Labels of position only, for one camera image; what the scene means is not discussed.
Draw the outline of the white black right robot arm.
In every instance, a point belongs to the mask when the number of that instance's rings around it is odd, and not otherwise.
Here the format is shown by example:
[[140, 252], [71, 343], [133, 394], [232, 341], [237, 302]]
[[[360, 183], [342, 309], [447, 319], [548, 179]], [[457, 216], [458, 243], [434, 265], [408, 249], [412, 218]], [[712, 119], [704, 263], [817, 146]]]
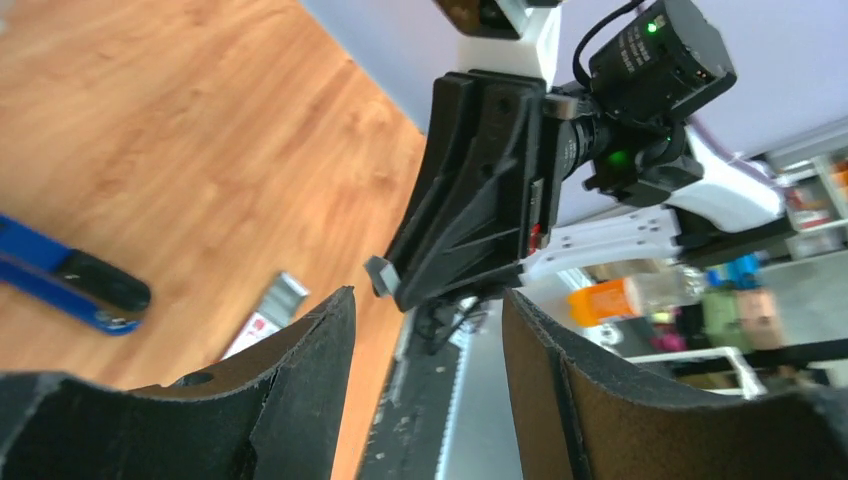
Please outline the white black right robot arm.
[[401, 311], [496, 298], [562, 270], [676, 259], [709, 267], [790, 237], [783, 196], [715, 155], [694, 114], [737, 73], [692, 1], [630, 1], [627, 23], [554, 80], [559, 1], [440, 1], [462, 35], [432, 87], [426, 146], [376, 295]]

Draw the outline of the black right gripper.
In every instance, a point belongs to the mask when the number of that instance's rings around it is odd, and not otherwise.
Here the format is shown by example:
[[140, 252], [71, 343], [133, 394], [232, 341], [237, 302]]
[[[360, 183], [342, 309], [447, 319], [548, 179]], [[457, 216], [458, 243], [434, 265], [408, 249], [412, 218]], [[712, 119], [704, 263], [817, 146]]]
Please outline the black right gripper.
[[[572, 69], [574, 81], [545, 105], [558, 133], [555, 183], [591, 164], [586, 189], [650, 207], [703, 178], [685, 153], [685, 127], [737, 74], [694, 2], [628, 2], [581, 39]], [[419, 174], [385, 254], [402, 312], [516, 287], [528, 253], [544, 81], [450, 72], [432, 93]]]

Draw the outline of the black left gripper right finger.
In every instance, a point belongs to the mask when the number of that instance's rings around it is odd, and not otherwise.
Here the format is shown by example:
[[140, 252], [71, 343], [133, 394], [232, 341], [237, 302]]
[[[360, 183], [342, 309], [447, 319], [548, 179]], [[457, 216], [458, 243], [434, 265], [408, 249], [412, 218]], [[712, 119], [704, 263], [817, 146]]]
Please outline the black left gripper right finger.
[[643, 369], [503, 297], [503, 349], [527, 479], [843, 479], [847, 392], [752, 400]]

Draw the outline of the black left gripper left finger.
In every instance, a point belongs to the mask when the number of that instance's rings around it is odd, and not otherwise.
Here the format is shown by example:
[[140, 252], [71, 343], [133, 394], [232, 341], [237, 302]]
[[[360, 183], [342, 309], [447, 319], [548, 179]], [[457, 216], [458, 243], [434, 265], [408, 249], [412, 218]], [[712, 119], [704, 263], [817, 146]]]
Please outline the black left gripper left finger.
[[327, 479], [356, 330], [345, 286], [240, 353], [170, 386], [61, 372], [1, 376], [5, 479]]

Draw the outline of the red white staple box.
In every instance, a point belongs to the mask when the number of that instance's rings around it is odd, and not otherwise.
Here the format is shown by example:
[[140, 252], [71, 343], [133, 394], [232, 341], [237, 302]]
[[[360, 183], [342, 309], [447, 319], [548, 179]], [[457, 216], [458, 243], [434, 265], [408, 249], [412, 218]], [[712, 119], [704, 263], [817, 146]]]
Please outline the red white staple box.
[[286, 328], [310, 291], [288, 272], [279, 272], [221, 357], [232, 357]]

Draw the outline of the grey staple strip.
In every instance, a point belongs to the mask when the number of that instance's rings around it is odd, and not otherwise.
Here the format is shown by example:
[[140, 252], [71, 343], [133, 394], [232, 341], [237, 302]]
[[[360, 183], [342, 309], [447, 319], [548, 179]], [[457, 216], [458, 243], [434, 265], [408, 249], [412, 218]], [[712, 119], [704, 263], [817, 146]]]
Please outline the grey staple strip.
[[394, 265], [383, 257], [371, 256], [364, 268], [370, 278], [374, 293], [378, 297], [393, 296], [400, 285]]

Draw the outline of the blue black stapler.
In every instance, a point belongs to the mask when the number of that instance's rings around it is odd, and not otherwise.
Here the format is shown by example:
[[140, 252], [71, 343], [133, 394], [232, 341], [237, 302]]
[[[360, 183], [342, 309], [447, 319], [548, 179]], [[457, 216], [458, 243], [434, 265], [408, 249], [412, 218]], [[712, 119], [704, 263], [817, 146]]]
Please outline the blue black stapler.
[[1, 216], [1, 280], [102, 333], [139, 327], [152, 301], [147, 283]]

